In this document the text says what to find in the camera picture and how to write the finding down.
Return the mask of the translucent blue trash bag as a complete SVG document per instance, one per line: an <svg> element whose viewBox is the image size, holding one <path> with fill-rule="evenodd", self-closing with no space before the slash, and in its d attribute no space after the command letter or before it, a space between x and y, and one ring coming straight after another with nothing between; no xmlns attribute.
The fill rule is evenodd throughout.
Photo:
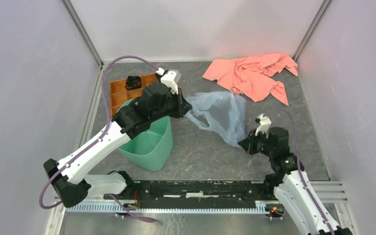
<svg viewBox="0 0 376 235"><path fill-rule="evenodd" d="M239 147L245 139L246 99L232 92L196 93L186 101L186 117L199 129L217 133L225 143Z"/></svg>

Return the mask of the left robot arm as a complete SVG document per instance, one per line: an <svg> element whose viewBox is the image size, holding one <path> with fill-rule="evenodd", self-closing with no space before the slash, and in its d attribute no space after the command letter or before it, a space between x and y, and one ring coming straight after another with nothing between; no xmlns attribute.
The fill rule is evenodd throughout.
<svg viewBox="0 0 376 235"><path fill-rule="evenodd" d="M39 198L40 207L49 209L43 204L43 195L49 186L54 188L60 203L66 208L78 205L90 195L112 194L125 200L131 198L134 186L120 173L90 175L90 170L113 150L147 131L153 122L164 117L182 118L190 109L192 106L181 89L173 91L163 83L151 83L143 89L140 97L120 108L99 135L65 158L59 161L49 159L44 163L48 182Z"/></svg>

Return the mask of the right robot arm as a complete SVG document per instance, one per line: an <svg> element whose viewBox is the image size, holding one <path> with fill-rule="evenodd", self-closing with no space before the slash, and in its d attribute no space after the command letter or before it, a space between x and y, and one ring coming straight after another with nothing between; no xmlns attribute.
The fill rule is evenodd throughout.
<svg viewBox="0 0 376 235"><path fill-rule="evenodd" d="M289 146L289 133L281 127L250 131L239 145L248 154L261 153L273 169L264 179L263 194L278 199L302 235L350 235L331 216L313 189L303 165Z"/></svg>

